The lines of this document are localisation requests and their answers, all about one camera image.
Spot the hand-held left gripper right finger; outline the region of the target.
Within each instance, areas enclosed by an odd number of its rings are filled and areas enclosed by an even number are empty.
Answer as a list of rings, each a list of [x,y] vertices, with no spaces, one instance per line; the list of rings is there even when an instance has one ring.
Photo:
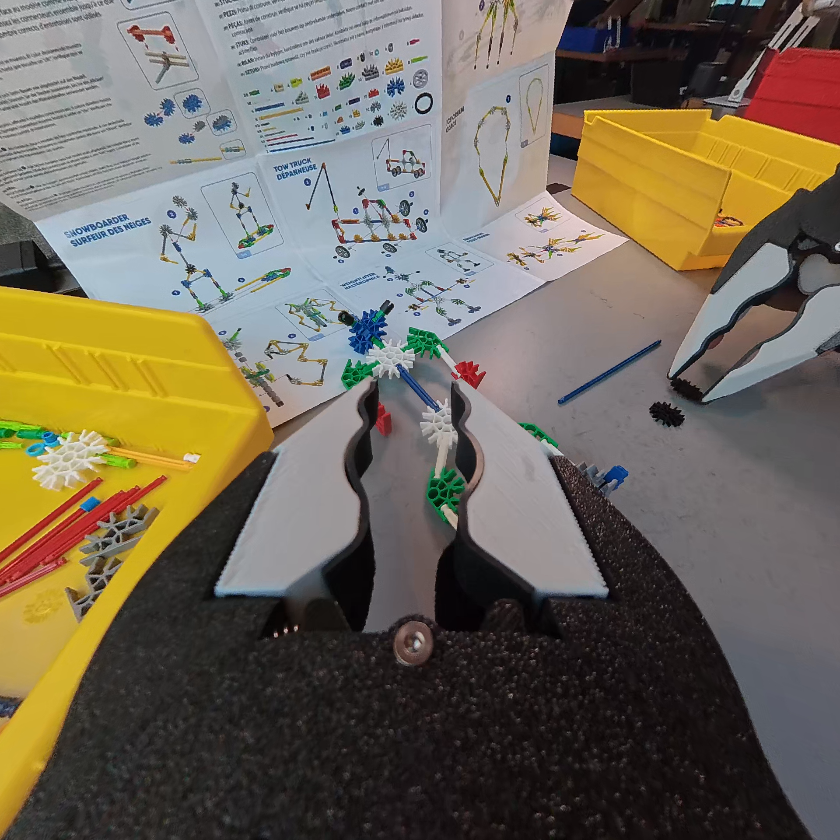
[[[554,599],[604,600],[607,583],[545,444],[471,385],[451,386],[465,480],[455,539],[437,566],[436,621],[481,625],[500,601],[527,623]]]

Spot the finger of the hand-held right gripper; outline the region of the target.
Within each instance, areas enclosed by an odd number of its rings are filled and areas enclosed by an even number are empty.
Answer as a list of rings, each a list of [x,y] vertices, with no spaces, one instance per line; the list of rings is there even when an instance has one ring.
[[[672,385],[711,346],[716,337],[728,332],[739,317],[766,292],[781,288],[798,268],[786,248],[762,245],[716,291],[709,294],[688,330],[668,373]],[[713,389],[746,389],[800,363],[800,355],[781,348],[782,336],[761,344],[754,356],[733,367]]]
[[[832,350],[839,342],[839,286],[809,297],[789,327],[757,346],[752,356],[726,373],[702,397],[711,403]]]

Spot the yellow bin with dark parts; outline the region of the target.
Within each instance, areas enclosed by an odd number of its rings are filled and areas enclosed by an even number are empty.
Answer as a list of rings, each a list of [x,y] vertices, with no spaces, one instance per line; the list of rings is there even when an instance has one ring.
[[[709,110],[587,110],[572,194],[675,270],[722,267],[839,147]],[[715,228],[718,213],[743,227]]]

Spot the thin blue rod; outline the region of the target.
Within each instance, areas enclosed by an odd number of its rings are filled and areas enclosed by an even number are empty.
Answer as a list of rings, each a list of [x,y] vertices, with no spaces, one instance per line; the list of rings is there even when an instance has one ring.
[[[631,354],[630,356],[626,357],[624,360],[614,364],[612,367],[604,371],[603,373],[598,374],[597,376],[591,378],[589,381],[584,382],[583,384],[574,388],[571,392],[563,395],[561,398],[558,399],[558,405],[562,406],[569,402],[571,402],[576,397],[582,395],[583,393],[591,390],[593,387],[601,384],[602,382],[606,381],[613,375],[617,374],[620,371],[625,370],[630,365],[634,364],[635,362],[643,359],[646,355],[656,351],[662,344],[662,340],[658,339],[651,344],[643,347],[641,350]]]

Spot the colourful construction toy figure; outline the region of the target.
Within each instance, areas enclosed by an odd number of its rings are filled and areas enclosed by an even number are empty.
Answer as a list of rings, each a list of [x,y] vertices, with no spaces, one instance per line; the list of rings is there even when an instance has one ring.
[[[438,516],[455,528],[458,524],[458,506],[466,483],[456,469],[448,469],[448,454],[458,442],[448,400],[434,399],[415,377],[410,374],[414,362],[428,356],[446,363],[456,382],[477,388],[485,376],[479,366],[471,361],[454,362],[448,348],[434,333],[410,328],[405,340],[387,339],[386,317],[394,306],[384,301],[376,310],[363,311],[360,316],[350,311],[339,311],[339,322],[350,330],[350,347],[364,360],[348,360],[341,375],[346,390],[364,379],[379,381],[386,377],[397,379],[408,386],[425,406],[420,423],[421,433],[437,449],[435,466],[427,483],[426,499]]]

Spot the red storage bin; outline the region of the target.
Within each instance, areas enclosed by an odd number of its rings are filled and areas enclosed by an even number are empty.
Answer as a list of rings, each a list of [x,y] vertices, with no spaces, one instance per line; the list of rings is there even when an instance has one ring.
[[[774,57],[744,118],[839,144],[839,51],[791,48]]]

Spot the yellow rod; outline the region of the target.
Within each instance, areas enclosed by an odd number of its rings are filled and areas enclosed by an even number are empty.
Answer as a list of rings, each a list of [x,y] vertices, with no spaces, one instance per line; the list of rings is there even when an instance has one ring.
[[[173,469],[180,471],[190,470],[196,465],[195,461],[189,459],[169,458],[161,455],[152,455],[138,451],[135,452],[124,448],[110,447],[108,448],[108,454],[116,457],[130,459],[136,461],[139,464],[144,464],[148,466],[159,466],[165,469]]]

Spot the white metal stand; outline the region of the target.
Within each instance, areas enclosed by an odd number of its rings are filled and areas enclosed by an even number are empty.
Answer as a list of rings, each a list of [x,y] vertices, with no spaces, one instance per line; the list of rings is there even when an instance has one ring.
[[[757,56],[750,68],[738,81],[727,96],[704,98],[711,106],[738,109],[749,105],[750,97],[758,89],[763,74],[769,68],[773,58],[789,48],[798,47],[802,41],[818,26],[820,18],[814,11],[813,2],[802,2],[787,18],[769,44]]]

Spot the grey connector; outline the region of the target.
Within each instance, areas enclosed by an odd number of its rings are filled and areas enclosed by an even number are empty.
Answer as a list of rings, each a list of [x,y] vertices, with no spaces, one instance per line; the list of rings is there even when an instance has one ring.
[[[74,590],[70,587],[65,589],[73,615],[78,623],[89,613],[100,594],[104,592],[113,576],[121,568],[123,559],[118,555],[104,556],[98,554],[83,559],[82,563],[87,566],[85,573],[87,589],[84,591]]]
[[[100,529],[103,529],[103,533],[99,534],[98,538],[111,536],[118,532],[141,534],[152,524],[158,515],[158,508],[148,508],[145,505],[138,505],[136,507],[128,506],[121,513],[112,511],[109,513],[106,521],[100,521],[98,523]]]
[[[85,566],[91,566],[98,559],[111,558],[131,550],[140,539],[141,535],[138,533],[127,534],[125,532],[90,539],[80,547],[82,556],[79,562]]]

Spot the loose white snowflake connector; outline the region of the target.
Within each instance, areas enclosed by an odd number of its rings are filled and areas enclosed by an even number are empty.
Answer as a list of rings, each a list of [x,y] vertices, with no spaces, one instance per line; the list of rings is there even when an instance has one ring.
[[[98,432],[68,433],[63,443],[37,457],[40,465],[33,468],[33,479],[48,490],[76,487],[97,471],[108,453],[109,443]]]

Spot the wooden table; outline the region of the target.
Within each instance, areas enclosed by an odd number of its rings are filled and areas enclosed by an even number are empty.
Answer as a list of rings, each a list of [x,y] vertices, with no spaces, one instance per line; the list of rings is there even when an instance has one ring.
[[[550,153],[575,160],[580,147],[587,101],[557,103],[553,106]]]

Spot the wooden shelf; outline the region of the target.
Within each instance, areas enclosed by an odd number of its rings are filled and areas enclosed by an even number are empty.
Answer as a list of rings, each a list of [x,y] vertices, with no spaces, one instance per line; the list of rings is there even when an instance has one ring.
[[[598,64],[625,64],[650,60],[680,60],[683,54],[672,49],[649,49],[645,47],[626,47],[609,49],[606,52],[583,52],[569,49],[556,49],[557,58],[566,60],[582,60]]]

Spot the yellow bin with red rods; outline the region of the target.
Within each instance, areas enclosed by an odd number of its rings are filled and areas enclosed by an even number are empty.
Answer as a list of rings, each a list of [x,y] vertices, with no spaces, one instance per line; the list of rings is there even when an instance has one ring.
[[[140,577],[272,439],[266,413],[214,329],[190,314],[2,290],[2,419],[96,430],[142,453],[200,456],[189,470],[101,468],[94,496],[167,481],[159,515],[81,623],[66,565],[2,598],[2,696],[24,702],[2,740],[54,739],[99,640]]]

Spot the blue storage bin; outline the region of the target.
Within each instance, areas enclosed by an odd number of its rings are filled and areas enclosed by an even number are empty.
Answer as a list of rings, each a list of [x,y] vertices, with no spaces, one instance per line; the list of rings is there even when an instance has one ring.
[[[603,54],[612,49],[629,45],[632,30],[630,28],[595,28],[588,26],[566,26],[563,30],[558,49],[584,54]]]

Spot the folded paper instruction sheet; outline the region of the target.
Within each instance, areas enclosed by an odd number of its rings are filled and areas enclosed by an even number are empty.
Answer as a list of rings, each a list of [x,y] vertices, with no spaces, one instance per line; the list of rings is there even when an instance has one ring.
[[[545,191],[571,2],[14,1],[2,202],[90,298],[207,320],[273,424],[340,311],[444,338],[623,238]]]

